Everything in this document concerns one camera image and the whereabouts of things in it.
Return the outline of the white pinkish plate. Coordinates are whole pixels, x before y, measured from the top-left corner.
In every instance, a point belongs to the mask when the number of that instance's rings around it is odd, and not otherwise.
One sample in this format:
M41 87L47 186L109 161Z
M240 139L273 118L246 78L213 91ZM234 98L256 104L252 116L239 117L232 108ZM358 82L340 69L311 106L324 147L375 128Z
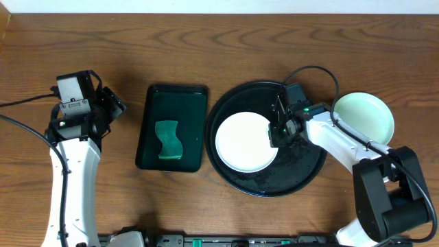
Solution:
M243 173L268 167L278 153L278 148L270 145L269 123L263 115L252 112L227 117L215 135L215 149L221 161Z

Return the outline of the green scrub sponge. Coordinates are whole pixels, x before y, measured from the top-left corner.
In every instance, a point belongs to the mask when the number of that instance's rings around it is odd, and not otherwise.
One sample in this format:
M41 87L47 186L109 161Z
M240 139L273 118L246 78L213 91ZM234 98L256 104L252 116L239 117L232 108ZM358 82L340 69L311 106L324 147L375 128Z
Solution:
M178 121L163 120L155 124L155 134L162 143L158 155L161 160L179 160L182 158L183 146L176 135Z

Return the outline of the mint plate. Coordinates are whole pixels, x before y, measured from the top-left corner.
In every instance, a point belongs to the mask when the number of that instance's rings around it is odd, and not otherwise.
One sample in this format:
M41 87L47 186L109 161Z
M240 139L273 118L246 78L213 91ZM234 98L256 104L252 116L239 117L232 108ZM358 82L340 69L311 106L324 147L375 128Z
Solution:
M368 93L350 93L335 104L344 122L380 144L387 145L394 134L394 117L388 106Z

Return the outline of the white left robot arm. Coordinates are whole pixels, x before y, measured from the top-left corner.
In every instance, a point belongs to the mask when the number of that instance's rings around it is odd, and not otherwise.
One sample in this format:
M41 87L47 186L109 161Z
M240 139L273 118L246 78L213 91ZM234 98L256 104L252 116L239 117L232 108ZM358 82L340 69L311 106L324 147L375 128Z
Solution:
M108 88L61 88L45 138L53 169L44 246L100 246L95 219L96 174L102 138L126 105Z

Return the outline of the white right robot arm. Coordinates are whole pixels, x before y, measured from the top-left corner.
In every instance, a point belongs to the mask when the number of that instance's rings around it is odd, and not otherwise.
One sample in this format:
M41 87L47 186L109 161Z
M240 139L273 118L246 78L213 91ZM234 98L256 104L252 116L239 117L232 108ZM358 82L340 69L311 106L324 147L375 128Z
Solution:
M357 217L335 238L342 246L385 246L410 242L401 233L438 220L416 154L404 146L377 143L341 120L330 106L312 104L299 84L281 85L269 125L273 148L304 139L336 158L353 175Z

